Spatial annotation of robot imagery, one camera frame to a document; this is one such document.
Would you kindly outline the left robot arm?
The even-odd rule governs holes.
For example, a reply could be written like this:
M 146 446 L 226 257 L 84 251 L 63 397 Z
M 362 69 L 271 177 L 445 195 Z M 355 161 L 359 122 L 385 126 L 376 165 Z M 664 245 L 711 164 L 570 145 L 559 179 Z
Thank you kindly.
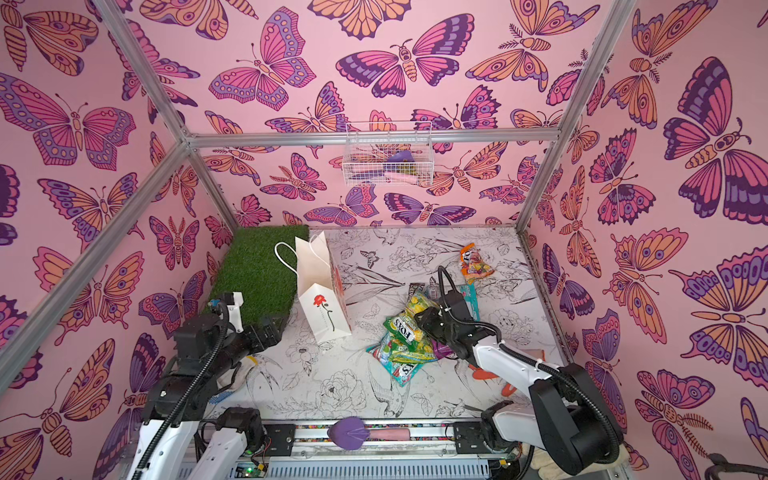
M 176 356 L 150 390 L 129 479 L 176 479 L 188 447 L 201 428 L 214 432 L 195 464 L 192 479 L 225 479 L 236 460 L 267 445 L 261 414 L 252 407 L 229 407 L 213 420 L 210 400 L 222 393 L 221 377 L 234 377 L 237 364 L 282 340 L 284 317 L 266 317 L 237 332 L 225 313 L 203 313 L 174 334 Z

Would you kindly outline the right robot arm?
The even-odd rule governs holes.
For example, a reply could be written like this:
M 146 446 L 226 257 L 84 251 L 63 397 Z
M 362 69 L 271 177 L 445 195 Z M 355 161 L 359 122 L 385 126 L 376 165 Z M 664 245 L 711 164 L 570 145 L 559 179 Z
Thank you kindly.
M 441 302 L 415 315 L 418 327 L 457 357 L 506 381 L 530 402 L 491 415 L 502 440 L 545 451 L 569 475 L 617 461 L 623 432 L 596 384 L 578 364 L 551 365 L 504 341 L 497 326 L 471 318 L 466 302 Z

